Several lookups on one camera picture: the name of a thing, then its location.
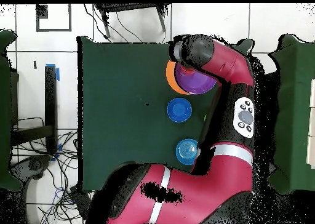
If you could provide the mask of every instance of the control panel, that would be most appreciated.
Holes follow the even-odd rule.
[[[242,136],[253,137],[254,107],[251,99],[241,97],[235,102],[233,126]]]

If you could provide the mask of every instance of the black cable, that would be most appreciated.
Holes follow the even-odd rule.
[[[37,206],[37,208],[42,212],[43,218],[45,217],[45,218],[46,218],[46,222],[49,224],[48,218],[47,218],[47,216],[46,216],[46,213],[47,213],[47,212],[44,212],[44,211],[43,211],[41,208],[39,208],[38,206]]]
[[[65,146],[65,144],[67,144],[73,138],[73,136],[76,135],[77,133],[78,133],[77,131],[75,133],[72,133],[72,131],[70,131],[66,134],[59,135],[58,139],[60,140],[62,137],[66,136],[66,139],[62,145],[62,146]],[[35,144],[35,143],[39,144],[39,145],[43,146],[45,149],[47,149],[43,142],[39,143],[39,142],[31,141],[31,142],[29,142],[31,148],[26,148],[25,146],[20,145],[21,150],[34,151],[35,153],[39,153],[39,154],[48,154],[46,151],[41,151],[41,149],[40,150],[35,149],[33,146],[33,144]],[[73,143],[74,143],[74,147],[77,149],[78,139],[74,139]],[[41,224],[46,224],[46,222],[47,222],[47,224],[50,224],[48,221],[48,217],[47,217],[50,215],[53,215],[55,218],[57,218],[59,220],[70,221],[70,224],[72,224],[72,222],[71,222],[72,220],[81,218],[80,215],[77,215],[74,217],[69,217],[69,215],[66,213],[67,210],[77,210],[78,209],[77,207],[74,207],[74,208],[69,207],[69,205],[75,205],[75,204],[73,203],[73,201],[71,200],[71,198],[69,196],[69,194],[70,194],[70,192],[68,191],[69,179],[66,175],[66,170],[68,168],[77,169],[77,167],[71,167],[70,166],[70,163],[72,162],[73,159],[78,159],[77,155],[72,154],[72,153],[77,153],[77,152],[68,151],[68,150],[65,150],[62,148],[62,151],[58,152],[58,153],[60,153],[60,155],[66,156],[66,160],[63,162],[58,157],[55,157],[55,155],[52,155],[52,157],[57,160],[58,166],[60,168],[61,188],[60,187],[58,188],[56,186],[53,173],[49,169],[47,169],[47,170],[49,171],[49,173],[52,176],[52,183],[53,183],[55,189],[60,190],[60,192],[62,194],[61,194],[59,201],[56,202],[50,209],[48,209],[47,212],[44,212],[41,210],[43,212]],[[59,215],[60,213],[58,212],[58,208],[60,208],[63,211],[63,213],[66,215],[66,218],[62,218]]]
[[[52,172],[47,168],[48,172],[50,173],[50,175],[52,176],[52,184],[54,185],[54,187],[56,188],[56,190],[58,190],[58,187],[55,184],[55,179],[54,179],[54,175],[52,174]]]
[[[42,125],[44,125],[44,120],[42,118],[24,118],[24,119],[18,119],[18,121],[31,120],[31,119],[40,119],[42,121]]]
[[[117,12],[117,11],[116,11],[116,16],[117,16],[118,22],[121,24],[121,26],[122,26],[125,30],[127,30],[128,32],[130,32],[131,34],[133,34],[137,39],[139,39],[139,40],[143,43],[143,41],[142,41],[136,34],[134,34],[133,32],[131,32],[130,30],[128,30],[127,28],[124,27],[124,25],[123,25],[123,24],[121,23],[121,21],[119,20],[118,12]]]
[[[63,213],[67,216],[67,218],[69,219],[69,221],[70,221],[70,224],[72,224],[72,221],[71,221],[71,219],[69,218],[69,216],[68,216],[68,214],[62,209],[62,207],[61,207],[61,210],[63,211]]]
[[[94,19],[94,22],[95,22],[95,24],[96,24],[96,28],[97,28],[97,30],[103,35],[103,37],[104,37],[105,39],[107,39],[110,43],[113,43],[113,42],[110,41],[110,39],[108,38],[108,36],[104,35],[104,34],[100,31],[100,29],[98,28],[96,19],[93,17],[93,15],[91,15],[90,13],[88,13],[87,9],[86,9],[86,13],[87,13],[87,15],[90,15],[90,16]]]
[[[95,9],[93,9],[93,11],[94,11],[94,13],[96,14],[96,16],[97,16],[104,24],[108,25],[112,30],[114,30],[115,32],[117,32],[117,34],[120,35],[120,37],[122,37],[122,38],[125,40],[125,42],[129,43],[128,40],[127,40],[126,38],[124,38],[124,37],[121,35],[121,33],[119,33],[117,30],[115,30],[115,29],[114,29],[112,26],[110,26],[108,23],[105,23],[104,20],[102,20],[102,19],[97,15]]]

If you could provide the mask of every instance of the blue bowl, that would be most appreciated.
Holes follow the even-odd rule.
[[[175,98],[167,105],[167,115],[173,122],[185,122],[191,112],[191,104],[184,98]]]
[[[184,139],[176,147],[176,157],[184,165],[194,164],[197,157],[198,142],[193,139]]]

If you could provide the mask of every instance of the red robot arm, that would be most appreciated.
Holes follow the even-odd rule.
[[[191,174],[157,164],[136,166],[111,202],[106,224],[246,224],[254,124],[250,64],[205,35],[175,37],[169,56],[220,85],[199,139],[200,155]],[[179,193],[181,201],[147,197],[143,187],[154,182],[165,195]]]

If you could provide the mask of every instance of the wire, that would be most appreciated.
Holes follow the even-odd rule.
[[[131,32],[130,30],[128,30],[127,28],[124,27],[124,25],[123,25],[123,24],[121,23],[121,21],[119,20],[118,12],[117,12],[117,11],[116,11],[116,16],[117,16],[118,22],[121,24],[121,26],[122,26],[125,30],[127,30],[128,32],[130,32],[131,34],[133,34],[137,39],[139,39],[139,40],[143,43],[143,41],[142,41],[136,34],[134,34],[133,32]]]
[[[113,43],[113,42],[110,41],[110,39],[108,38],[108,36],[106,36],[105,34],[103,34],[103,33],[100,31],[100,29],[98,28],[96,19],[93,17],[93,15],[91,15],[90,13],[88,13],[87,9],[86,9],[86,13],[87,13],[87,15],[90,15],[90,16],[94,19],[94,22],[95,22],[95,24],[96,24],[97,30],[103,35],[103,37],[104,37],[105,39],[107,39],[110,43]]]
[[[73,139],[73,137],[77,133],[78,133],[77,131],[75,131],[75,132],[70,131],[66,134],[58,135],[58,141],[60,141],[63,137],[65,137],[65,140],[63,141],[61,151],[59,151],[57,153],[59,154],[60,157],[65,156],[66,159],[65,159],[65,161],[61,161],[59,159],[60,157],[58,157],[57,154],[53,154],[52,157],[56,159],[57,164],[58,164],[59,169],[60,169],[60,185],[61,185],[61,187],[57,187],[57,184],[55,181],[55,176],[53,175],[52,171],[49,168],[47,168],[48,172],[50,173],[50,175],[52,177],[52,184],[55,188],[55,195],[54,195],[54,199],[52,201],[53,205],[50,206],[50,208],[48,210],[46,210],[44,212],[41,208],[38,208],[43,213],[40,224],[57,224],[57,220],[68,221],[68,222],[70,222],[70,224],[73,224],[72,220],[81,218],[80,214],[79,215],[70,215],[69,214],[69,211],[75,210],[77,212],[78,208],[77,208],[75,202],[72,201],[70,196],[69,196],[69,194],[70,194],[70,191],[68,191],[69,180],[68,180],[68,177],[66,175],[66,171],[68,168],[77,169],[77,167],[71,167],[70,164],[71,164],[72,160],[78,159],[78,156],[76,155],[77,152],[64,149],[65,145],[67,143],[69,143],[70,140],[73,141],[73,144],[74,144],[74,147],[76,148],[76,150],[78,149],[78,138]],[[25,151],[33,151],[33,152],[38,153],[38,154],[49,154],[49,153],[47,153],[46,145],[42,142],[42,140],[41,140],[41,143],[31,141],[31,142],[29,142],[29,144],[30,144],[30,148],[27,148],[24,145],[19,145],[19,148],[21,150],[25,150]],[[35,144],[38,144],[38,145],[42,146],[43,148],[36,149],[34,147]]]
[[[40,119],[42,121],[42,125],[44,126],[44,120],[42,118],[24,118],[24,119],[19,119],[18,121],[31,120],[31,119]]]
[[[125,40],[125,42],[129,43],[128,40],[127,40],[126,38],[124,38],[124,37],[121,35],[121,33],[119,33],[117,30],[115,30],[115,29],[114,29],[112,26],[110,26],[108,23],[105,23],[105,21],[102,20],[102,19],[97,15],[95,9],[93,9],[93,11],[94,11],[94,13],[96,14],[96,16],[97,16],[104,24],[106,24],[106,25],[109,26],[112,30],[114,30],[115,32],[117,32],[117,34],[120,35],[120,37],[122,37],[122,38]]]

